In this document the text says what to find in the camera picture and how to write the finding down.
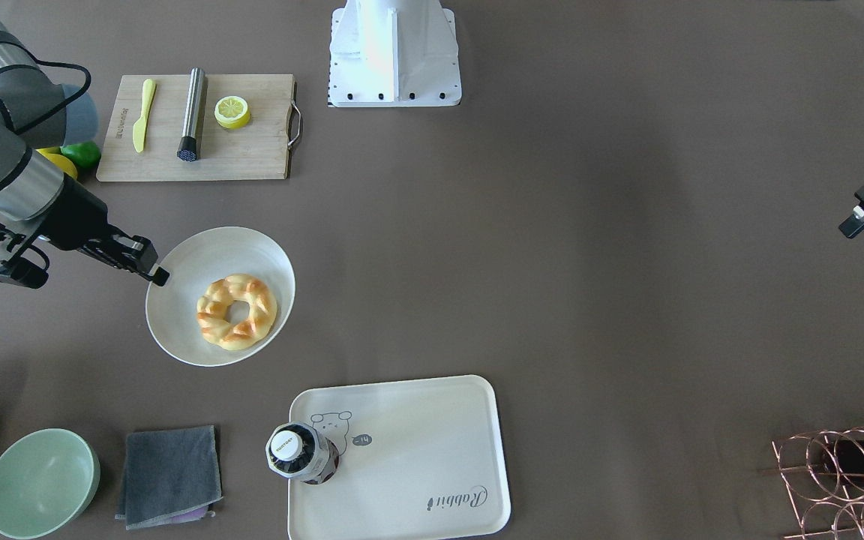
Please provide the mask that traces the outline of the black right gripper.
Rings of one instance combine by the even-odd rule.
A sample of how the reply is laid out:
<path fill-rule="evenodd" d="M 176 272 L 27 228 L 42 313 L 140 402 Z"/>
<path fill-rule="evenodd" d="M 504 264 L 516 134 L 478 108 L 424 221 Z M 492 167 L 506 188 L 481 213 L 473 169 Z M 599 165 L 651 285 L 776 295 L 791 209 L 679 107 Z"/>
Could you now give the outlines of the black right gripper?
<path fill-rule="evenodd" d="M 70 177 L 46 209 L 40 235 L 62 251 L 82 251 L 117 269 L 128 270 L 157 287 L 168 283 L 170 273 L 158 266 L 158 254 L 146 237 L 124 235 L 109 223 L 109 209 L 102 199 Z"/>

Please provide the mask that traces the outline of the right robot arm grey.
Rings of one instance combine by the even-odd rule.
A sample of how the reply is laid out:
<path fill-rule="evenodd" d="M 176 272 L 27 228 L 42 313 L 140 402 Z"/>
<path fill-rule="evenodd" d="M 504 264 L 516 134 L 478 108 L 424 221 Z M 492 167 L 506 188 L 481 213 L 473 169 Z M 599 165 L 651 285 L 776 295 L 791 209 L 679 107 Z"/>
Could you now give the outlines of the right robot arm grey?
<path fill-rule="evenodd" d="M 170 274 L 150 240 L 111 225 L 105 202 L 41 154 L 88 143 L 98 130 L 89 76 L 78 86 L 54 83 L 45 65 L 0 21 L 0 283 L 46 283 L 47 266 L 24 256 L 42 239 L 164 286 Z"/>

